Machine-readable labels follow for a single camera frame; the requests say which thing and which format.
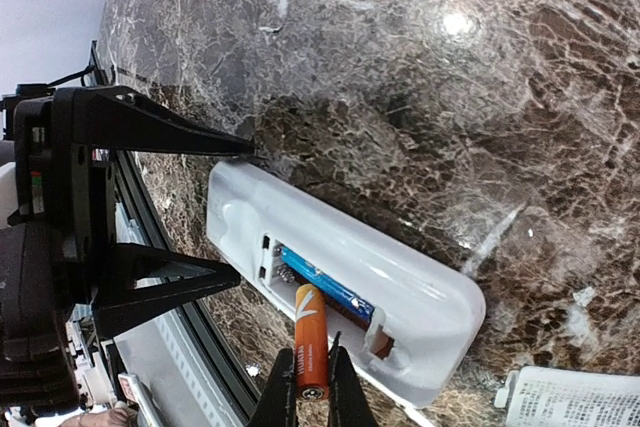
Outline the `white remote control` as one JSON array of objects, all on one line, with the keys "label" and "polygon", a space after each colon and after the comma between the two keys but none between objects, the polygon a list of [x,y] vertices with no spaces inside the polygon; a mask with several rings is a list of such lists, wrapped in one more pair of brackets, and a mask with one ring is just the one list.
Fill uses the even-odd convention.
[{"label": "white remote control", "polygon": [[434,401],[485,317],[480,288],[463,274],[250,164],[212,169],[206,234],[289,317],[299,284],[278,275],[281,246],[371,303],[366,330],[329,306],[328,335],[340,332],[356,371],[404,406]]}]

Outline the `blue AAA battery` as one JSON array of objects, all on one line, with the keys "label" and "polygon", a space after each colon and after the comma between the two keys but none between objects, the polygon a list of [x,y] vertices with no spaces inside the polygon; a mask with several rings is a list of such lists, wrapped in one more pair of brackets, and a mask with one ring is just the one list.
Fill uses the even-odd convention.
[{"label": "blue AAA battery", "polygon": [[326,303],[359,328],[366,330],[372,321],[375,307],[353,290],[315,267],[289,247],[279,249],[281,264],[278,275],[285,282],[312,284],[324,295]]}]

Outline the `orange AAA battery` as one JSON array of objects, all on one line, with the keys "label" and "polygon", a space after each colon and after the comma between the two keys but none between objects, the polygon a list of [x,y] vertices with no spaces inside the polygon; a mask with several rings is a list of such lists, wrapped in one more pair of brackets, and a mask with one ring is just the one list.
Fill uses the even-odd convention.
[{"label": "orange AAA battery", "polygon": [[294,356],[298,397],[305,401],[326,399],[329,354],[325,301],[312,284],[296,291]]}]

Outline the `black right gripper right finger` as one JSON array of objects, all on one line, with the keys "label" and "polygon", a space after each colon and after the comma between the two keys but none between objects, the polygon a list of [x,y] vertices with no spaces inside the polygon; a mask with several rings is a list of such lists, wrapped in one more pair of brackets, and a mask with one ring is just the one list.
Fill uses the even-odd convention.
[{"label": "black right gripper right finger", "polygon": [[329,351],[330,427],[377,427],[359,378],[338,332]]}]

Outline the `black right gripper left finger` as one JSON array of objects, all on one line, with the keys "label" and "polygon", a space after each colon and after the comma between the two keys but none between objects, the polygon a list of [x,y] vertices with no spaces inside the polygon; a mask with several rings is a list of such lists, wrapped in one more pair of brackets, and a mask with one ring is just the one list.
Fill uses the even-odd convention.
[{"label": "black right gripper left finger", "polygon": [[247,427],[296,427],[296,373],[294,353],[281,349]]}]

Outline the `white battery compartment cover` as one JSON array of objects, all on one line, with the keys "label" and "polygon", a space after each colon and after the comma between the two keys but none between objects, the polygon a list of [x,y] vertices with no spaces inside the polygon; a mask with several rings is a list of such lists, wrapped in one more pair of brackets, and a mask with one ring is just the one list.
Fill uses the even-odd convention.
[{"label": "white battery compartment cover", "polygon": [[527,366],[508,373],[494,406],[508,426],[637,426],[639,378]]}]

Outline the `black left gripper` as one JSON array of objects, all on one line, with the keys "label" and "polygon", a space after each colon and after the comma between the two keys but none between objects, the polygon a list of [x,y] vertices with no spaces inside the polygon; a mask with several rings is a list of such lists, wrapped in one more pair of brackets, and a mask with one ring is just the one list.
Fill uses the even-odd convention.
[{"label": "black left gripper", "polygon": [[[65,324],[91,294],[94,148],[237,156],[240,137],[202,127],[126,86],[12,96],[17,204],[1,231],[1,394],[75,397]],[[111,247],[92,302],[112,339],[186,303],[240,284],[231,265],[134,243]]]}]

